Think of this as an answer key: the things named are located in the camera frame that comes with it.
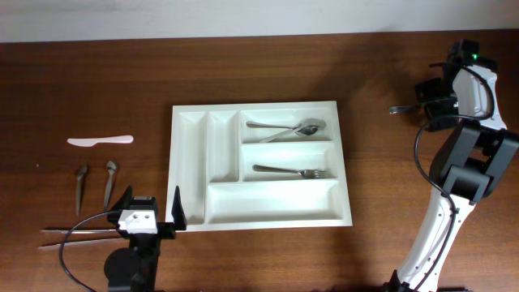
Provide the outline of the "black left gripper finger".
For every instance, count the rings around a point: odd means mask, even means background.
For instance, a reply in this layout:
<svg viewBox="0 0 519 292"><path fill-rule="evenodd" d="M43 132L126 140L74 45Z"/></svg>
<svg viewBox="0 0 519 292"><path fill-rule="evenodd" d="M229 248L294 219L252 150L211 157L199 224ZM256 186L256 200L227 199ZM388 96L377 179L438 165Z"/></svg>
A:
<svg viewBox="0 0 519 292"><path fill-rule="evenodd" d="M120 211L123 209L128 209L132 200L132 186L128 186L127 189L123 192L122 196L119 200L113 205L110 209L111 211Z"/></svg>
<svg viewBox="0 0 519 292"><path fill-rule="evenodd" d="M173 226L175 230L185 231L187 229L187 219L182 207L180 188L175 187L174 200L171 208Z"/></svg>

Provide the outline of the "white cutlery tray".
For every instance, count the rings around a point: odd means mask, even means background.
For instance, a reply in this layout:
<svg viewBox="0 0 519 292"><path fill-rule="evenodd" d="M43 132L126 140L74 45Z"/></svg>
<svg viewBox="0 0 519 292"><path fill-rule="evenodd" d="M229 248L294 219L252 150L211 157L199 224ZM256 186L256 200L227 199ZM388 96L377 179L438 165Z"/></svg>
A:
<svg viewBox="0 0 519 292"><path fill-rule="evenodd" d="M294 127L305 118L327 126L260 143L285 129L246 125ZM256 172L253 165L325 170L328 177ZM337 103L174 106L168 197L176 186L190 232L352 225Z"/></svg>

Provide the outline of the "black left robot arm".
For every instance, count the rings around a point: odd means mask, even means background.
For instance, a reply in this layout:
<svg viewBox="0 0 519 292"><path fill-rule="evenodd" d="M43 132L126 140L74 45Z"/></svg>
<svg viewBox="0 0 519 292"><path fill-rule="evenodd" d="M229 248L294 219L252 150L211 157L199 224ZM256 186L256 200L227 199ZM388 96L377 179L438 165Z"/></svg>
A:
<svg viewBox="0 0 519 292"><path fill-rule="evenodd" d="M176 238L175 224L157 220L157 200L133 196L132 187L110 209L107 221L129 241L106 259L104 274L109 291L149 292L156 289L161 242Z"/></svg>

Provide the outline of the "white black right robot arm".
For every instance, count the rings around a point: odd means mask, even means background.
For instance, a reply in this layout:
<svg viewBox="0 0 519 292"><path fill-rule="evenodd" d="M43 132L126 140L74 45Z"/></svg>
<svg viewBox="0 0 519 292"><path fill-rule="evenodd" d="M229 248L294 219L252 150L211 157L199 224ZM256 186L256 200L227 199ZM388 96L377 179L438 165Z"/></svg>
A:
<svg viewBox="0 0 519 292"><path fill-rule="evenodd" d="M455 42L440 66L415 92L425 130L450 136L423 174L428 210L386 291L437 290L461 225L518 150L478 42ZM174 106L166 218L189 231L352 225L337 103Z"/></svg>

